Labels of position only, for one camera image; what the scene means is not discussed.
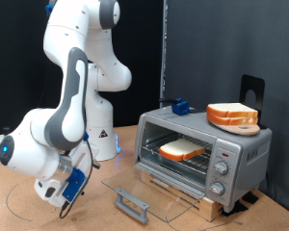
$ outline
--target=toast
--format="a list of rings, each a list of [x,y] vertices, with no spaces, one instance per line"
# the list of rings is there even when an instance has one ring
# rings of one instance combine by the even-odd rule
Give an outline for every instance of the toast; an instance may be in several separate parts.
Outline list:
[[[241,103],[209,104],[206,111],[209,115],[218,117],[258,117],[258,111]]]
[[[204,152],[204,147],[184,139],[172,141],[160,147],[160,154],[172,161],[188,160]]]
[[[206,114],[206,118],[220,125],[257,124],[258,117],[219,117]]]

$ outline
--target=power cord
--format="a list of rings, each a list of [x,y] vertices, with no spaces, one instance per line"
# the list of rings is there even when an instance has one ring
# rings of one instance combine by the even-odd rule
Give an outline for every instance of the power cord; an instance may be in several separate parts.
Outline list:
[[[77,200],[78,196],[79,196],[80,194],[83,194],[83,190],[86,188],[86,186],[87,186],[87,184],[88,184],[88,182],[89,182],[89,180],[90,180],[90,178],[91,178],[92,170],[93,170],[93,167],[95,167],[95,164],[94,164],[94,162],[93,162],[93,154],[92,154],[91,147],[90,147],[90,144],[89,144],[88,141],[87,141],[87,145],[88,145],[88,148],[89,148],[89,150],[90,150],[91,162],[92,162],[91,168],[90,168],[90,173],[89,173],[89,175],[88,175],[88,177],[87,177],[84,185],[81,187],[81,189],[80,189],[80,190],[78,191],[78,193],[75,195],[75,198],[74,198],[74,200],[71,202],[71,204],[69,204],[69,203],[66,201],[66,203],[64,204],[64,206],[63,206],[62,209],[61,209],[61,212],[60,212],[60,215],[59,215],[60,218],[65,218],[65,217],[68,215],[69,211],[70,211],[71,208],[73,207],[73,205],[74,205],[75,201]],[[64,215],[62,215],[63,211],[67,208],[68,205],[69,205],[69,207],[68,207],[67,212],[66,212]]]

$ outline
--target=toaster oven handle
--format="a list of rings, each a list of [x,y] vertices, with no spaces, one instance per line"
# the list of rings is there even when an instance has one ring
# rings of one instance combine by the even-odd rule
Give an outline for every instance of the toaster oven handle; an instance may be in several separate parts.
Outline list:
[[[144,203],[140,199],[136,198],[135,196],[131,195],[130,193],[124,191],[123,189],[117,189],[116,192],[118,193],[118,198],[115,200],[115,204],[126,214],[135,218],[136,220],[147,223],[148,218],[146,217],[146,210],[150,207],[148,204]],[[123,203],[123,198],[128,199],[132,203],[136,204],[141,208],[141,212],[137,213],[135,210],[131,209],[127,205]]]

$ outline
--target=black wall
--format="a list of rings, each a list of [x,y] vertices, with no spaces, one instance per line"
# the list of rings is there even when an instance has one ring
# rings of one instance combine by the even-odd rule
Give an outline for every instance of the black wall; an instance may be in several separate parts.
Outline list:
[[[127,91],[101,94],[114,105],[115,126],[136,125],[142,113],[159,107],[163,0],[118,2],[121,17],[113,45],[132,72],[132,85]],[[4,126],[14,130],[30,110],[59,104],[62,71],[42,48],[47,4],[0,1],[0,134]]]
[[[265,80],[273,131],[261,190],[289,210],[289,0],[169,0],[166,97],[205,109],[238,102],[243,74]]]

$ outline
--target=wooden cutting board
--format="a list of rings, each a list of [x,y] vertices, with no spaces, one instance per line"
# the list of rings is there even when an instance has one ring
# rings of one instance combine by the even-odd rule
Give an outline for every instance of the wooden cutting board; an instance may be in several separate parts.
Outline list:
[[[257,124],[220,125],[214,122],[211,123],[227,132],[239,134],[242,136],[256,135],[260,131],[260,127]]]

